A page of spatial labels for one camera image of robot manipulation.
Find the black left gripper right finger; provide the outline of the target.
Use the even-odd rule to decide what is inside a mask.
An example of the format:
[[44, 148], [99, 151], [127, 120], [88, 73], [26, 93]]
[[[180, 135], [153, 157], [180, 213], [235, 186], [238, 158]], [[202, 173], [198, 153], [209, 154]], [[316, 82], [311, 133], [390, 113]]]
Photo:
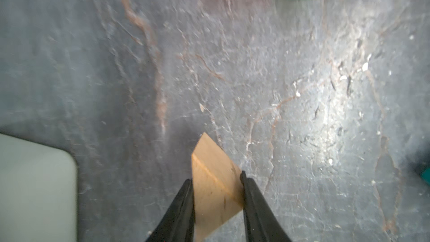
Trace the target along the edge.
[[263, 194], [246, 172], [240, 175], [244, 187], [244, 223], [248, 242], [292, 242], [274, 216]]

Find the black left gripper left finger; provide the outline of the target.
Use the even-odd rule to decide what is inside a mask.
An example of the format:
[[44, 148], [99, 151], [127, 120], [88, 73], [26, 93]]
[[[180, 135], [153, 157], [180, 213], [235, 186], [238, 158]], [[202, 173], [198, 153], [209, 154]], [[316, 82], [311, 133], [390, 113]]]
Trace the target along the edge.
[[192, 242], [194, 224], [193, 182], [187, 179], [146, 242]]

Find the natural wooden triangle block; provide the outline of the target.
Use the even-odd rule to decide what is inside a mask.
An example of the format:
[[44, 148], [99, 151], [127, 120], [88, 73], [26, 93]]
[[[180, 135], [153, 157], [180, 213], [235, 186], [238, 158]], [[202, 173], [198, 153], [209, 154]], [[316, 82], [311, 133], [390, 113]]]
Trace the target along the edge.
[[241, 169], [203, 133], [191, 155], [195, 240], [202, 242], [244, 207]]

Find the translucent white plastic toolbox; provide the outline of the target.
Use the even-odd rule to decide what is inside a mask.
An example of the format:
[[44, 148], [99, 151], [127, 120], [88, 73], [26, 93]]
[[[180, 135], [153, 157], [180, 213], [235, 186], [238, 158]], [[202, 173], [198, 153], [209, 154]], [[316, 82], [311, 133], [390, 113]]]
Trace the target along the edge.
[[77, 241], [77, 165], [70, 153], [1, 135], [1, 241]]

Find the teal triangle block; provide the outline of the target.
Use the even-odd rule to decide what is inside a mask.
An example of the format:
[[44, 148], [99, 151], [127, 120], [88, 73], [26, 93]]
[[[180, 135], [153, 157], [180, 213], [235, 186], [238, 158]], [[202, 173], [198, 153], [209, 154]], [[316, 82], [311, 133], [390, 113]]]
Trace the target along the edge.
[[428, 185], [430, 185], [430, 168], [426, 168], [422, 171], [420, 176]]

